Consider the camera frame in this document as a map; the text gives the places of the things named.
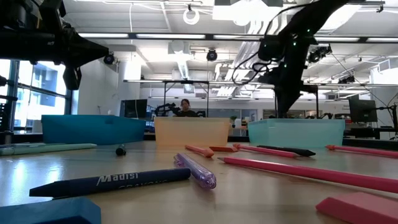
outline clear plastic pen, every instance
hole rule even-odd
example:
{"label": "clear plastic pen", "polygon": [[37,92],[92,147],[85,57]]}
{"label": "clear plastic pen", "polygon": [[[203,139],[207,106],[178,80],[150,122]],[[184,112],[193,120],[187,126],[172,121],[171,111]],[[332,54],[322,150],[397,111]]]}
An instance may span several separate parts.
{"label": "clear plastic pen", "polygon": [[186,167],[191,170],[192,176],[197,180],[200,187],[204,189],[213,189],[216,187],[216,176],[206,167],[194,161],[184,153],[178,153],[174,156],[175,164],[179,167]]}

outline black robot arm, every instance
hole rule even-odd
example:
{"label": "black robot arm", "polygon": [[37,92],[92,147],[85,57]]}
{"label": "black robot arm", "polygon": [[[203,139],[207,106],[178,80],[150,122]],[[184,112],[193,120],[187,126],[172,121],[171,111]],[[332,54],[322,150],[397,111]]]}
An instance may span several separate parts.
{"label": "black robot arm", "polygon": [[180,114],[180,108],[176,107],[175,103],[166,103],[165,105],[158,106],[154,113],[156,116],[168,116],[170,111],[177,116]]}
{"label": "black robot arm", "polygon": [[279,66],[259,78],[259,82],[275,86],[279,118],[286,117],[290,107],[300,97],[300,91],[315,93],[317,86],[304,85],[302,73],[308,48],[317,44],[314,35],[327,19],[349,0],[319,0],[307,4],[297,12],[291,21],[274,38],[261,41],[258,57],[265,66],[278,62]]}
{"label": "black robot arm", "polygon": [[63,79],[69,90],[80,86],[80,67],[108,54],[108,48],[78,35],[68,23],[62,0],[44,0],[40,16],[32,15],[30,0],[0,0],[0,58],[39,60],[64,64]]}

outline blue plastic bin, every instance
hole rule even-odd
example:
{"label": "blue plastic bin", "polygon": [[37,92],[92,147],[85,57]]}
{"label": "blue plastic bin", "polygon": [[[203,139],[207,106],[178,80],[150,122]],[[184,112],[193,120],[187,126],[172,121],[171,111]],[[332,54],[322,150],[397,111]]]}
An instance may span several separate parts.
{"label": "blue plastic bin", "polygon": [[43,115],[45,143],[121,144],[144,139],[145,121],[109,115]]}
{"label": "blue plastic bin", "polygon": [[248,123],[250,144],[323,148],[343,142],[342,119],[265,119]]}

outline navy blue crayon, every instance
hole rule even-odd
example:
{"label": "navy blue crayon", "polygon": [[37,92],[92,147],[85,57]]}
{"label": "navy blue crayon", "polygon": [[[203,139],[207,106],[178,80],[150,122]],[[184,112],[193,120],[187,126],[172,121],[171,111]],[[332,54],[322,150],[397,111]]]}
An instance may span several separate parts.
{"label": "navy blue crayon", "polygon": [[61,180],[33,188],[29,191],[29,196],[76,197],[110,190],[185,180],[190,176],[191,170],[189,168],[179,168]]}

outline camera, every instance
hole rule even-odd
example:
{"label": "camera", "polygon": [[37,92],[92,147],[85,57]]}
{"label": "camera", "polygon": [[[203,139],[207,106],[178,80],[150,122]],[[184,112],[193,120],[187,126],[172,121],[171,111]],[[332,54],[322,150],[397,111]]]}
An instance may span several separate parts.
{"label": "camera", "polygon": [[215,49],[209,49],[209,52],[207,53],[206,56],[207,61],[209,62],[214,62],[217,60],[217,52]]}

